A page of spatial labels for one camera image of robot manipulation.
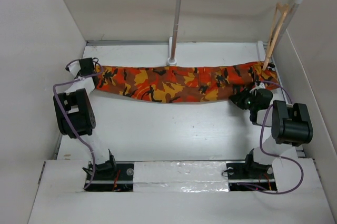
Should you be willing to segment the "orange camouflage trousers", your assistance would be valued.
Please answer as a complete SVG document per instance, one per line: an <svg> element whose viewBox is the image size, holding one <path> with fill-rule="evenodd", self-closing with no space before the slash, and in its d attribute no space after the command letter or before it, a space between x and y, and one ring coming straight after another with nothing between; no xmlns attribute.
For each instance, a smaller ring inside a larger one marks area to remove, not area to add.
<svg viewBox="0 0 337 224"><path fill-rule="evenodd" d="M276 71L262 67L260 61L216 67L97 66L102 74L96 89L156 103L213 102L227 100L256 81L267 80L266 88L276 89Z"/></svg>

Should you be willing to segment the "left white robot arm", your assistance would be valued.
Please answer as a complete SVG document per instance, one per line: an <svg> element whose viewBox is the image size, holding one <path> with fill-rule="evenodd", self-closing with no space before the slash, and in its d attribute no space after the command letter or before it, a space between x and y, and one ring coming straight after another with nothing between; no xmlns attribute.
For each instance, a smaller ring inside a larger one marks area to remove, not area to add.
<svg viewBox="0 0 337 224"><path fill-rule="evenodd" d="M111 151L104 157L100 139L94 134L96 118L89 94L98 85L101 65L97 58L77 59L69 62L65 69L74 80L53 86L53 102L60 133L84 144L92 162L83 170L95 179L112 180L117 175L117 164Z"/></svg>

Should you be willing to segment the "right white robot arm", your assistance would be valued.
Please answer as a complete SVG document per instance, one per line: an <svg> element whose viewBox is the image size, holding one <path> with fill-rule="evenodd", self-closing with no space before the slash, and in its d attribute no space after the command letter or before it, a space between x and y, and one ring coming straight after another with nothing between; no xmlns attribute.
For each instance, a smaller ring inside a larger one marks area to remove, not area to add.
<svg viewBox="0 0 337 224"><path fill-rule="evenodd" d="M244 162L226 165L229 179L258 179L273 173L272 162L291 147L308 144L313 138L313 126L305 104L287 105L284 101L272 100L273 93L266 89L231 95L229 100L242 110L250 111L250 121L256 125L269 126L271 136L252 149Z"/></svg>

